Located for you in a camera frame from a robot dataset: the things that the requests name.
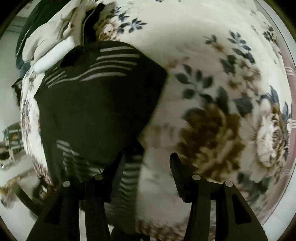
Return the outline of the black white striped garment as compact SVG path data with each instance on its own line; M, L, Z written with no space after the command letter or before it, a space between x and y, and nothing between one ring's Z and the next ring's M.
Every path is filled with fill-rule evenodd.
M144 148L139 143L159 102L167 71L130 44L77 46L50 68L35 99L54 185L106 175L110 223L134 233Z

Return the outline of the dark green folded quilt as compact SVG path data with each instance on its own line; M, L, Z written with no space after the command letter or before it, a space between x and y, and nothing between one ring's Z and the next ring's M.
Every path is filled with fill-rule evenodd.
M30 63L25 63L22 58L23 48L25 46L26 40L34 32L34 30L46 23L68 2L68 0L42 0L30 13L18 37L18 42L16 45L16 68L20 71L20 78L23 78L25 73L30 68Z

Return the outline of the floral bed sheet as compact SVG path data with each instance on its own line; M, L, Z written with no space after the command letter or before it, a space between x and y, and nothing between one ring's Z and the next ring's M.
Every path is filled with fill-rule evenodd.
M144 157L134 233L114 240L184 240L189 222L170 169L177 153L193 174L231 181L262 219L278 201L292 138L292 95L276 33L254 1L94 1L81 44L56 45L22 80L25 152L51 189L35 94L46 72L77 46L130 44L167 71L159 102L139 137Z

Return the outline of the cream white garment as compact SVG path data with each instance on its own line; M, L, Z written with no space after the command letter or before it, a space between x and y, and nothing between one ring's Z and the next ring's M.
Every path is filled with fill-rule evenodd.
M96 7L97 3L94 1L69 1L47 22L28 35L21 54L22 60L34 65L67 39L70 39L74 46L81 44L82 22L86 13Z

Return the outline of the green white rack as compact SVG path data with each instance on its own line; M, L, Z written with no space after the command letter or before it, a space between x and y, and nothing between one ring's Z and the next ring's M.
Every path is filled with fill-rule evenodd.
M16 162L15 156L23 151L23 138L20 123L8 126L1 141L1 169L6 170Z

